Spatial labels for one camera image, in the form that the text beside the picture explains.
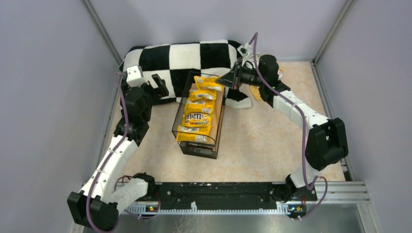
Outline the yellow candy bag back side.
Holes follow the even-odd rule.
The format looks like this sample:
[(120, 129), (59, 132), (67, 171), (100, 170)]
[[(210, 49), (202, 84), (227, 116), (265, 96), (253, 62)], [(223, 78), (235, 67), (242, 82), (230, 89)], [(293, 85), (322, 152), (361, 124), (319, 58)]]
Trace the yellow candy bag back side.
[(188, 100), (184, 113), (203, 113), (203, 114), (212, 114), (215, 108), (215, 101), (205, 100), (205, 101), (190, 101)]

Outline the yellow peanut M&M bag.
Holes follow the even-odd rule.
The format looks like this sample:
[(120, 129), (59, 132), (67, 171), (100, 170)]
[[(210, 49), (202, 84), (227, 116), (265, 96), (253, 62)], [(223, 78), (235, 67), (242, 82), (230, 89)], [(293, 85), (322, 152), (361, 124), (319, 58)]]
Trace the yellow peanut M&M bag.
[(182, 126), (197, 128), (211, 127), (213, 114), (189, 113), (183, 115)]

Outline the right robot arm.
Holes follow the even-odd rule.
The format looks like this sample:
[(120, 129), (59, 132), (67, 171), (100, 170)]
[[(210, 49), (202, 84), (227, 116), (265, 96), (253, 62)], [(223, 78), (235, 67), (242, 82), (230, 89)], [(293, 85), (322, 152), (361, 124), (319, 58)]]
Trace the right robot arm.
[(320, 171), (348, 155), (348, 144), (344, 122), (310, 108), (281, 81), (280, 74), (277, 59), (273, 55), (263, 55), (257, 62), (236, 61), (216, 82), (233, 90), (242, 84), (257, 86), (264, 102), (281, 111), (302, 130), (302, 162), (285, 179), (280, 199), (286, 202), (302, 188), (312, 190)]

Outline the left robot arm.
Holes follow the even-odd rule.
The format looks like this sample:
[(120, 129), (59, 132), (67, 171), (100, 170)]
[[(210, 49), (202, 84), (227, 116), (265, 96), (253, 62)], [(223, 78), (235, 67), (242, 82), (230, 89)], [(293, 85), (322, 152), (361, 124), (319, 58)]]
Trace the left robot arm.
[(98, 233), (113, 232), (120, 214), (134, 201), (148, 194), (150, 181), (133, 176), (117, 188), (120, 174), (149, 129), (152, 107), (169, 94), (166, 82), (158, 74), (152, 81), (132, 85), (130, 72), (118, 73), (122, 117), (103, 159), (80, 191), (71, 192), (67, 203), (73, 221)]

